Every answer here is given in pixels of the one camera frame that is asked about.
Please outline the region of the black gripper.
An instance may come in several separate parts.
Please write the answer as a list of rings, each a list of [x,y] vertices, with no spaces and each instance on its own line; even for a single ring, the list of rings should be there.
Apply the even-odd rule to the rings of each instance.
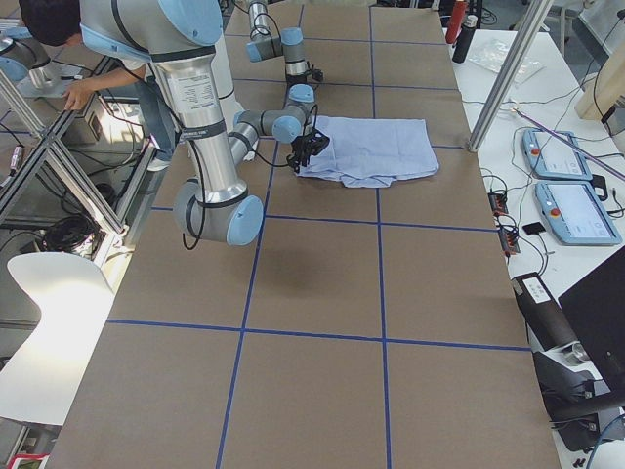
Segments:
[[[285,74],[285,80],[288,87],[295,86],[297,84],[308,84],[309,78],[313,73],[310,70],[305,71],[301,74]]]
[[[295,172],[299,172],[302,167],[307,167],[311,159],[311,156],[307,157],[304,154],[304,138],[306,136],[299,136],[294,140],[291,144],[292,151],[286,158],[288,166]]]

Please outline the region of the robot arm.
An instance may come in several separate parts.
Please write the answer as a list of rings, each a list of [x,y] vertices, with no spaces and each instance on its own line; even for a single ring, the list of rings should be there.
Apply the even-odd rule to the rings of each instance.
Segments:
[[[244,1],[249,20],[246,52],[251,63],[283,58],[289,86],[307,84],[314,69],[306,58],[304,36],[299,27],[279,29],[269,14],[267,1]]]
[[[329,144],[315,127],[313,88],[297,83],[279,110],[243,110],[227,122],[216,79],[229,76],[216,1],[83,1],[85,45],[119,60],[152,65],[165,102],[189,144],[195,177],[178,192],[174,214],[185,235],[247,245],[264,219],[236,167],[262,136],[289,144],[287,164],[308,165]]]

